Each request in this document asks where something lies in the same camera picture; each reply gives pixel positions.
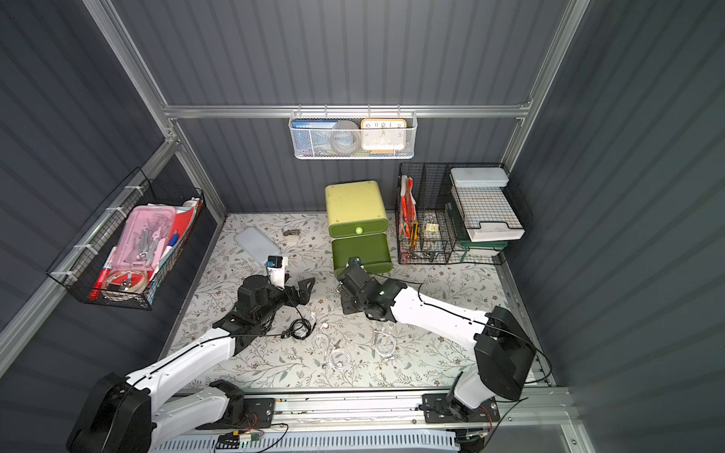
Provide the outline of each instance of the wall panel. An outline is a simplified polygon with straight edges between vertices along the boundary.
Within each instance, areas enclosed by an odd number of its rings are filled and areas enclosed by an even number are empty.
[[[725,444],[725,4],[595,1],[514,169],[507,254],[598,452]]]
[[[565,0],[119,0],[170,104],[526,102]]]

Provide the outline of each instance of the floral tablecloth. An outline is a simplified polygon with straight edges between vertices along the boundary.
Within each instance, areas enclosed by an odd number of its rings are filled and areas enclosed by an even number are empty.
[[[423,294],[461,307],[489,311],[496,305],[507,306],[493,266],[397,265],[392,213],[389,223],[388,242],[394,262],[391,277],[425,282]],[[234,236],[248,227],[256,227],[289,257],[288,284],[316,278],[310,303],[299,309],[317,327],[304,341],[256,338],[251,346],[189,386],[206,385],[220,378],[243,388],[446,386],[459,371],[475,364],[473,355],[461,346],[424,329],[371,321],[362,313],[342,314],[333,275],[332,238],[324,212],[230,215],[173,340],[172,352],[202,335],[233,308],[237,288],[245,277],[264,275],[264,267],[234,241]],[[298,244],[284,240],[282,232],[291,228],[302,231]],[[297,317],[294,309],[282,307],[270,333],[282,331]],[[394,338],[392,355],[387,352],[392,350],[393,340],[383,333]],[[347,351],[349,358],[328,360],[336,348]],[[336,351],[335,356],[341,354],[345,355]]]

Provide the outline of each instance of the metal plate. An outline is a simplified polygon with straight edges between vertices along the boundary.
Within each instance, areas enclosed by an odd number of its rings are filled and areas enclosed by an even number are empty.
[[[363,310],[357,306],[357,303],[355,303],[355,297],[344,288],[340,290],[340,302],[342,303],[343,315],[352,315],[353,313],[359,313]]]
[[[423,404],[427,404],[430,407],[435,407],[436,409],[445,412],[448,410],[446,395],[447,394],[423,394]],[[426,414],[426,423],[436,424],[460,422],[460,420],[453,418],[452,415],[443,415],[432,410],[426,410],[424,412]],[[501,419],[498,412],[498,404],[495,399],[491,398],[481,403],[481,406],[472,415],[469,415],[468,421],[477,422],[480,420],[481,423],[488,422],[489,418],[486,416],[486,412],[488,412],[491,416],[491,421],[493,423],[496,423]]]

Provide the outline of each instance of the green drawer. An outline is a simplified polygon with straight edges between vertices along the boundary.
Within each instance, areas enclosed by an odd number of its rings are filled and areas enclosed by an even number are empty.
[[[350,258],[359,258],[360,265],[369,274],[382,274],[390,272],[393,268],[388,237],[385,234],[370,234],[332,241],[335,277],[345,269]]]
[[[350,223],[330,225],[330,236],[333,238],[349,238],[365,234],[385,233],[388,231],[388,219],[358,220]]]

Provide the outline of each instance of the green drawer unit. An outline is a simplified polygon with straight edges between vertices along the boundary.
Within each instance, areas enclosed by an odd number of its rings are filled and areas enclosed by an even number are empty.
[[[335,277],[345,269],[350,258],[359,258],[360,265],[368,274],[382,274],[393,269],[388,238],[385,234],[370,234],[332,241]]]
[[[325,187],[328,231],[333,238],[385,233],[388,217],[375,181]]]

